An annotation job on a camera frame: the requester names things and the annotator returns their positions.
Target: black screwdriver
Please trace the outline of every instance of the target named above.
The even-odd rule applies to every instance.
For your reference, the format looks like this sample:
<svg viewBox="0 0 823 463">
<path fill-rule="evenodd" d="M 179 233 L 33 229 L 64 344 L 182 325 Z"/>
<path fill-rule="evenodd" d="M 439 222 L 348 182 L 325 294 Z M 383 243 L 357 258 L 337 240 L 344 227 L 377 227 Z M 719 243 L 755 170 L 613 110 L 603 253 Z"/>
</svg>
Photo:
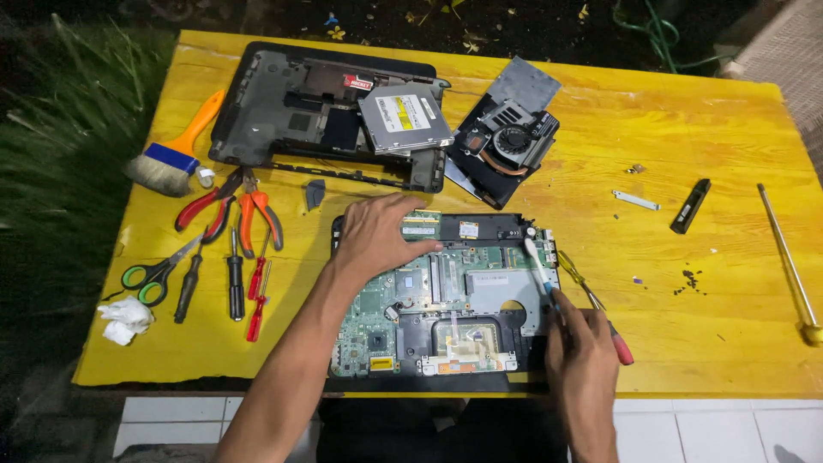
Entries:
<svg viewBox="0 0 823 463">
<path fill-rule="evenodd" d="M 231 228 L 231 256 L 229 264 L 229 317 L 234 321 L 243 320 L 246 309 L 243 300 L 243 258 L 237 255 L 237 229 Z"/>
<path fill-rule="evenodd" d="M 180 299 L 177 301 L 177 310 L 174 311 L 174 322 L 183 323 L 186 319 L 186 312 L 188 312 L 188 304 L 192 301 L 194 288 L 198 285 L 198 272 L 200 271 L 200 263 L 203 262 L 203 257 L 200 252 L 203 250 L 203 242 L 200 241 L 200 247 L 197 254 L 192 256 L 192 266 L 188 268 L 188 272 L 183 276 L 183 287 L 180 289 Z"/>
</svg>

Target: grass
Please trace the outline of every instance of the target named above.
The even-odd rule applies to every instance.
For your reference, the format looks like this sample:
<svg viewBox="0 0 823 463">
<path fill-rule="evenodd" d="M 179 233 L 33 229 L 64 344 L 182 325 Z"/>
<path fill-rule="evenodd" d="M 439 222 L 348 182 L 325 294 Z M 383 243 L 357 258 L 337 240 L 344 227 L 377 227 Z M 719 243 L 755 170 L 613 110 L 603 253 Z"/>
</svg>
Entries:
<svg viewBox="0 0 823 463">
<path fill-rule="evenodd" d="M 174 49 L 158 30 L 23 39 L 37 82 L 0 123 L 0 317 L 94 310 Z"/>
</svg>

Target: orange pliers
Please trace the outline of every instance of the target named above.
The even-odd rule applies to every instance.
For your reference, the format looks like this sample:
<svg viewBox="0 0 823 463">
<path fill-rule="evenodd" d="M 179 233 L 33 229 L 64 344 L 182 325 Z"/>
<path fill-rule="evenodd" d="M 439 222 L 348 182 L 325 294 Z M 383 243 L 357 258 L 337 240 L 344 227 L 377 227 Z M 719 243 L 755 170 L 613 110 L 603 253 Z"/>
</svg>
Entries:
<svg viewBox="0 0 823 463">
<path fill-rule="evenodd" d="M 246 259 L 254 259 L 254 250 L 252 249 L 252 216 L 254 215 L 254 208 L 259 209 L 263 213 L 263 218 L 268 222 L 268 226 L 272 229 L 272 245 L 274 250 L 283 249 L 283 227 L 280 225 L 280 219 L 268 205 L 268 194 L 257 189 L 257 179 L 254 177 L 254 172 L 251 167 L 243 168 L 243 187 L 246 194 L 240 196 L 237 202 L 240 204 L 240 248 L 243 250 L 243 255 Z"/>
</svg>

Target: wooden table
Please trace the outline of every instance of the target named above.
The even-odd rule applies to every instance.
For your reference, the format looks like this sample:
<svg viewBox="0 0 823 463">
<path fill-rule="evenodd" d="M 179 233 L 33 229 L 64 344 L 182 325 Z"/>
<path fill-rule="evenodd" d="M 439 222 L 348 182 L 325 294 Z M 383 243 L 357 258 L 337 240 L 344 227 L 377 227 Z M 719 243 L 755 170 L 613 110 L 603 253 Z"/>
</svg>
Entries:
<svg viewBox="0 0 823 463">
<path fill-rule="evenodd" d="M 443 102 L 452 127 L 508 61 L 184 31 L 149 142 L 176 136 L 202 101 L 227 88 L 252 40 L 431 63 L 453 86 Z M 823 349 L 807 347 L 797 332 L 797 303 L 756 188 L 758 182 L 766 185 L 811 303 L 823 316 L 823 191 L 779 89 L 535 64 L 563 84 L 550 106 L 560 131 L 542 169 L 517 190 L 505 211 L 553 229 L 559 248 L 608 307 L 636 360 L 621 369 L 619 396 L 823 397 Z M 221 183 L 232 168 L 214 166 L 208 146 L 204 134 L 195 152 L 219 171 Z M 647 170 L 626 173 L 635 163 Z M 323 205 L 307 212 L 301 186 L 308 175 L 262 170 L 256 175 L 286 237 L 284 250 L 272 255 L 271 302 L 260 340 L 247 343 L 246 320 L 235 323 L 227 315 L 224 235 L 203 249 L 200 283 L 185 324 L 173 323 L 172 314 L 188 259 L 171 276 L 172 293 L 154 308 L 156 322 L 131 345 L 104 339 L 106 322 L 95 315 L 74 376 L 77 384 L 253 377 L 327 260 L 332 220 L 352 201 L 393 191 L 327 178 Z M 700 178 L 710 178 L 712 189 L 688 233 L 676 235 L 668 225 Z M 662 208 L 654 212 L 619 201 L 613 189 Z M 451 182 L 441 194 L 423 197 L 446 213 L 492 212 Z M 129 265 L 171 255 L 212 220 L 208 209 L 184 233 L 174 231 L 174 217 L 192 198 L 166 198 L 134 187 L 103 294 L 120 289 L 119 277 Z M 255 226 L 257 249 L 265 232 L 260 217 Z M 244 270 L 252 268 L 247 260 Z M 699 292 L 686 286 L 684 270 L 702 272 L 696 275 Z M 643 282 L 633 283 L 633 277 Z M 588 305 L 565 273 L 560 282 L 573 302 Z M 675 295 L 682 287 L 686 290 Z M 248 303 L 247 313 L 252 309 Z M 524 374 L 510 380 L 526 381 Z"/>
</svg>

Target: metal bracket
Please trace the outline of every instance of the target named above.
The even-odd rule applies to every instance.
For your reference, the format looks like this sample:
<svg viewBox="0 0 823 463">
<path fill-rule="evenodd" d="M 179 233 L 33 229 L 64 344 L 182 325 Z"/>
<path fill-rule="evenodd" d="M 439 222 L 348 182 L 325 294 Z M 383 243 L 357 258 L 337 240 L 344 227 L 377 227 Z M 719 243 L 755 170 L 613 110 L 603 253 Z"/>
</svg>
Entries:
<svg viewBox="0 0 823 463">
<path fill-rule="evenodd" d="M 613 189 L 611 192 L 615 195 L 615 198 L 622 199 L 627 203 L 637 204 L 638 206 L 652 209 L 653 211 L 660 210 L 660 204 L 652 203 L 647 199 L 638 198 L 637 196 L 632 196 L 631 194 L 626 194 L 622 191 L 617 191 L 616 189 Z"/>
</svg>

